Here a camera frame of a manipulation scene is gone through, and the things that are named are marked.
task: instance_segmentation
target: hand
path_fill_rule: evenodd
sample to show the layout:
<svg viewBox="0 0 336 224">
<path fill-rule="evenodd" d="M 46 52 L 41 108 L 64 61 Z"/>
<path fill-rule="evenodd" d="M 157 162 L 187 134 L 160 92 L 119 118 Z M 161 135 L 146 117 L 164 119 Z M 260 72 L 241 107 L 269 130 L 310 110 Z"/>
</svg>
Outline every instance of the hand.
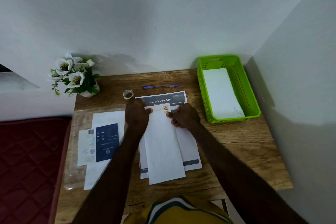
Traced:
<svg viewBox="0 0 336 224">
<path fill-rule="evenodd" d="M 149 114 L 153 109 L 145 109 L 141 99 L 136 99 L 127 104 L 125 110 L 125 119 L 129 127 L 137 127 L 146 130 L 149 120 Z"/>
<path fill-rule="evenodd" d="M 173 118 L 171 123 L 175 127 L 186 128 L 188 130 L 201 120 L 198 112 L 191 104 L 181 104 L 175 112 L 167 112 L 166 116 Z"/>
</svg>

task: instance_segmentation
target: green basket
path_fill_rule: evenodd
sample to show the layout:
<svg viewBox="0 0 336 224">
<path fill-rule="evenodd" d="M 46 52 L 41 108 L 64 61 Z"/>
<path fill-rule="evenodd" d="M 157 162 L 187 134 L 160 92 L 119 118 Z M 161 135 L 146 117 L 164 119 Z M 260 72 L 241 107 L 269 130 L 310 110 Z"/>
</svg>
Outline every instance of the green basket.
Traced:
<svg viewBox="0 0 336 224">
<path fill-rule="evenodd" d="M 234 93 L 237 97 L 238 103 L 244 111 L 245 117 L 217 119 L 213 115 L 207 86 L 205 85 L 203 70 L 226 68 L 229 74 Z M 240 58 L 237 55 L 219 55 L 206 56 L 199 58 L 199 65 L 197 68 L 197 77 L 199 87 L 202 93 L 205 113 L 209 123 L 232 122 L 238 120 L 246 120 L 260 116 L 260 108 L 255 99 L 250 82 L 246 76 L 244 67 Z"/>
</svg>

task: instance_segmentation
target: blue card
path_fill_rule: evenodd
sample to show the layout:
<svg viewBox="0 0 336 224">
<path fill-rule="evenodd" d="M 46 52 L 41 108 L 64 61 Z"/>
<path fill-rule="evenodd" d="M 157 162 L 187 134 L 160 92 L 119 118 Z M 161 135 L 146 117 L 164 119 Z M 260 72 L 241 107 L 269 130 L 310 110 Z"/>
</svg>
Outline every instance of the blue card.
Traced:
<svg viewBox="0 0 336 224">
<path fill-rule="evenodd" d="M 118 147 L 117 123 L 96 128 L 96 162 L 111 159 Z"/>
</svg>

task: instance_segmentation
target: yellow shirt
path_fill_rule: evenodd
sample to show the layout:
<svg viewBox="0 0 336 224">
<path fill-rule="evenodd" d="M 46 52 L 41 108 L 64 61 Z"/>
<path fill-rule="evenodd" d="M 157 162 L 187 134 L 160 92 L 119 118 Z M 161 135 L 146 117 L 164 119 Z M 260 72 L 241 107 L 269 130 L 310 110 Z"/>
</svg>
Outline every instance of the yellow shirt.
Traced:
<svg viewBox="0 0 336 224">
<path fill-rule="evenodd" d="M 211 202 L 188 196 L 155 203 L 142 213 L 132 213 L 124 224 L 233 223 L 222 209 Z"/>
</svg>

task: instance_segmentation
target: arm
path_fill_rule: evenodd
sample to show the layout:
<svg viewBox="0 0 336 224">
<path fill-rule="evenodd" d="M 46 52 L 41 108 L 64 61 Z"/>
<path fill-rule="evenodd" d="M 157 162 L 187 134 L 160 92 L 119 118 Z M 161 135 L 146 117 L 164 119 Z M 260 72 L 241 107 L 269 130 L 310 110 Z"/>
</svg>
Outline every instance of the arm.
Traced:
<svg viewBox="0 0 336 224">
<path fill-rule="evenodd" d="M 128 128 L 124 140 L 79 209 L 73 224 L 120 223 L 135 152 L 152 111 L 150 108 L 145 110 L 140 99 L 127 105 L 125 119 Z"/>
<path fill-rule="evenodd" d="M 194 107 L 183 104 L 167 116 L 173 118 L 173 125 L 185 127 L 191 132 L 221 186 L 247 224 L 307 224 L 266 181 L 237 159 L 200 124 Z"/>
</svg>

